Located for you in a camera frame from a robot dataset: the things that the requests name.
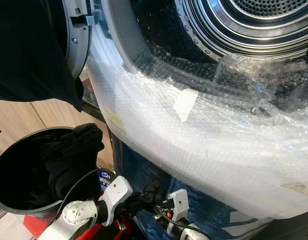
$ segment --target sticker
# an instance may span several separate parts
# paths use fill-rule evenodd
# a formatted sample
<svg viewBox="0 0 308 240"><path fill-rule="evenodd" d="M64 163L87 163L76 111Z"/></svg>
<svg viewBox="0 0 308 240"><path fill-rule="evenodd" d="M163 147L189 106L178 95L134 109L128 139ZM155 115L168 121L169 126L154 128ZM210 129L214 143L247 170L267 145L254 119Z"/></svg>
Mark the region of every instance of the sticker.
<svg viewBox="0 0 308 240"><path fill-rule="evenodd" d="M100 186L104 191L110 184L110 172L102 169L98 172L98 176L99 176Z"/></svg>
<svg viewBox="0 0 308 240"><path fill-rule="evenodd" d="M284 184L283 186L308 196L308 182L296 182Z"/></svg>
<svg viewBox="0 0 308 240"><path fill-rule="evenodd" d="M191 88L187 88L180 92L173 107L176 110L180 121L185 122L187 120L197 97L198 91Z"/></svg>
<svg viewBox="0 0 308 240"><path fill-rule="evenodd" d="M109 118L109 120L116 125L118 128L120 128L120 130L122 130L124 133L126 133L126 128L125 125L123 123L123 121L121 120L121 118L118 116L117 113L115 113L114 111L112 111L109 107L107 107L105 109L106 113L107 113L107 117Z"/></svg>

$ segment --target screw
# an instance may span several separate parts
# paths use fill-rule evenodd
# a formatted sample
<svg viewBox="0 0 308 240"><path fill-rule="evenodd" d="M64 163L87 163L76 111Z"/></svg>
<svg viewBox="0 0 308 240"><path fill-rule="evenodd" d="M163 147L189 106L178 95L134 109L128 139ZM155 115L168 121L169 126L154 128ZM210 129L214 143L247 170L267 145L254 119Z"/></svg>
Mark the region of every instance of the screw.
<svg viewBox="0 0 308 240"><path fill-rule="evenodd" d="M72 42L73 42L74 44L77 44L77 43L78 43L78 40L75 39L75 38L73 37L73 38L72 38Z"/></svg>

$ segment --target stainless steel drum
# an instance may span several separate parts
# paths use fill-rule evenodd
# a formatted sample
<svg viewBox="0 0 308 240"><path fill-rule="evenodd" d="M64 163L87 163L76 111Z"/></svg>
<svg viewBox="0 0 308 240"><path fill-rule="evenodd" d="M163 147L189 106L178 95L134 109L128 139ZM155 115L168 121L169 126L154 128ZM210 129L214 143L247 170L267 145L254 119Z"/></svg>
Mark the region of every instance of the stainless steel drum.
<svg viewBox="0 0 308 240"><path fill-rule="evenodd" d="M308 0L175 0L185 30L207 55L296 59L308 48Z"/></svg>

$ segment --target white tape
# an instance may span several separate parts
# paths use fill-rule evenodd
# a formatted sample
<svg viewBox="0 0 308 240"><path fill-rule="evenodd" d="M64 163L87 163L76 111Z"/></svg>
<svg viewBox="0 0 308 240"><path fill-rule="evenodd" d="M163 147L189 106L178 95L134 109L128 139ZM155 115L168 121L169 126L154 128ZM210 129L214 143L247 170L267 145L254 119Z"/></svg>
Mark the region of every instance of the white tape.
<svg viewBox="0 0 308 240"><path fill-rule="evenodd" d="M194 103L198 97L198 91L187 88L180 92L175 104L176 110L180 121L185 122L188 118L190 111L192 110Z"/></svg>

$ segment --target yellow label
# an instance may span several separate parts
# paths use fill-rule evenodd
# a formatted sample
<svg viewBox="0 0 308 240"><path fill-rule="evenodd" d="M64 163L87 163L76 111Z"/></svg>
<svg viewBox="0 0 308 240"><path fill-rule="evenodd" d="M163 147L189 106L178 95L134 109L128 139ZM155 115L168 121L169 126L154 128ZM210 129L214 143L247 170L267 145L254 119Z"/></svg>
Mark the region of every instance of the yellow label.
<svg viewBox="0 0 308 240"><path fill-rule="evenodd" d="M308 182L289 183L283 186L308 196Z"/></svg>
<svg viewBox="0 0 308 240"><path fill-rule="evenodd" d="M121 120L121 118L119 117L119 115L117 113L115 113L114 111L112 111L109 107L107 107L105 109L107 117L109 118L109 120L116 125L120 130L122 130L124 133L126 133L126 128L125 125L123 123L123 121Z"/></svg>

